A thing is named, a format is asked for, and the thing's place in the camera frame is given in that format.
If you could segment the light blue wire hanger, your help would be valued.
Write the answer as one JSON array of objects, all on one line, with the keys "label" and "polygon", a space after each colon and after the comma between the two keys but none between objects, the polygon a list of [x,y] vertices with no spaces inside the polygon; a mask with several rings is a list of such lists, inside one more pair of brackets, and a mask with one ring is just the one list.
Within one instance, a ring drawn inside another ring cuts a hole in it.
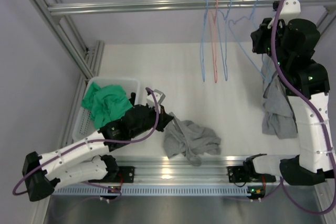
[{"label": "light blue wire hanger", "polygon": [[207,24],[207,14],[208,14],[208,0],[205,1],[205,10],[203,14],[203,27],[202,27],[202,35],[201,35],[201,42],[200,42],[200,64],[201,64],[201,73],[202,73],[202,81],[205,82],[205,56],[204,56],[204,42],[205,42],[205,31],[206,31],[206,24]]}]

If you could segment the pink wire hanger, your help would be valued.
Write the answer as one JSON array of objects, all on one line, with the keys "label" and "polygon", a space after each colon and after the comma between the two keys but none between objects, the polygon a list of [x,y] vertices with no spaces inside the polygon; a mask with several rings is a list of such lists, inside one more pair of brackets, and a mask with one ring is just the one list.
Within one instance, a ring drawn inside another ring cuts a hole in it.
[{"label": "pink wire hanger", "polygon": [[213,71],[214,71],[214,82],[218,82],[218,71],[217,71],[217,10],[218,10],[218,0],[215,0],[215,10],[209,11],[209,30],[211,38],[211,48],[212,48],[212,61],[213,61]]}]

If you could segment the green tank top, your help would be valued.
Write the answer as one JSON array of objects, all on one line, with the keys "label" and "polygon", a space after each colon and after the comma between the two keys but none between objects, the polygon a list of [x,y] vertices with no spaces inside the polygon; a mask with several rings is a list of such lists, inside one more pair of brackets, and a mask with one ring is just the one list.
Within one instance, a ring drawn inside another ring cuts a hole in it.
[{"label": "green tank top", "polygon": [[133,107],[123,87],[109,85],[102,88],[95,82],[89,86],[81,106],[90,111],[90,119],[96,130],[122,118]]}]

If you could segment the black tank top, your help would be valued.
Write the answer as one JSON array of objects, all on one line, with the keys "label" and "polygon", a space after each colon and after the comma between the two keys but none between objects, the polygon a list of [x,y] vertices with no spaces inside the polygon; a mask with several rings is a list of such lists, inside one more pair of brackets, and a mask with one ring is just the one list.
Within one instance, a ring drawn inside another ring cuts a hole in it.
[{"label": "black tank top", "polygon": [[131,97],[130,97],[130,99],[129,99],[129,101],[130,101],[130,103],[131,103],[131,105],[132,106],[135,106],[135,99],[136,99],[136,93],[135,92],[132,92],[131,93]]}]

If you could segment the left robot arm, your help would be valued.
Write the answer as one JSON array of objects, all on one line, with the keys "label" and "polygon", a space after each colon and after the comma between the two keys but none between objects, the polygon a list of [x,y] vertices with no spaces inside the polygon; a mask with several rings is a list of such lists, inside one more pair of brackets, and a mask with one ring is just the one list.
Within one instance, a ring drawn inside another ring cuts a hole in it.
[{"label": "left robot arm", "polygon": [[80,182],[116,180],[119,167],[110,153],[148,130],[164,131],[173,116],[163,106],[159,109],[135,105],[83,140],[54,152],[27,154],[22,174],[29,200],[40,201],[57,189]]}]

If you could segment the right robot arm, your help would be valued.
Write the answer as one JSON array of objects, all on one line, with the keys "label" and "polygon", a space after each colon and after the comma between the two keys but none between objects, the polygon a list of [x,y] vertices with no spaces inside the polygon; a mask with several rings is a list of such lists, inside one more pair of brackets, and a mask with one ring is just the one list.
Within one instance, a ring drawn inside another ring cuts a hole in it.
[{"label": "right robot arm", "polygon": [[329,78],[326,68],[312,59],[320,39],[316,25],[306,19],[263,20],[252,32],[253,52],[267,54],[275,77],[283,85],[299,139],[299,153],[285,158],[267,154],[244,162],[249,180],[278,176],[293,186],[312,186],[334,178],[335,152],[329,135]]}]

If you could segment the grey tank top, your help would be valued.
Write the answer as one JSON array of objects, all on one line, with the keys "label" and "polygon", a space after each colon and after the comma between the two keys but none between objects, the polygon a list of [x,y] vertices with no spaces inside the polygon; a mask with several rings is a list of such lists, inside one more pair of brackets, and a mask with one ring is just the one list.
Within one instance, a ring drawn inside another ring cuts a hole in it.
[{"label": "grey tank top", "polygon": [[165,128],[163,149],[168,159],[183,155],[191,166],[201,166],[201,155],[221,154],[222,139],[211,128],[200,126],[193,121],[178,119],[169,113],[173,120]]},{"label": "grey tank top", "polygon": [[266,135],[275,135],[279,139],[296,138],[297,126],[292,108],[288,102],[285,87],[275,72],[270,83],[262,85],[261,105],[264,108],[262,132]]}]

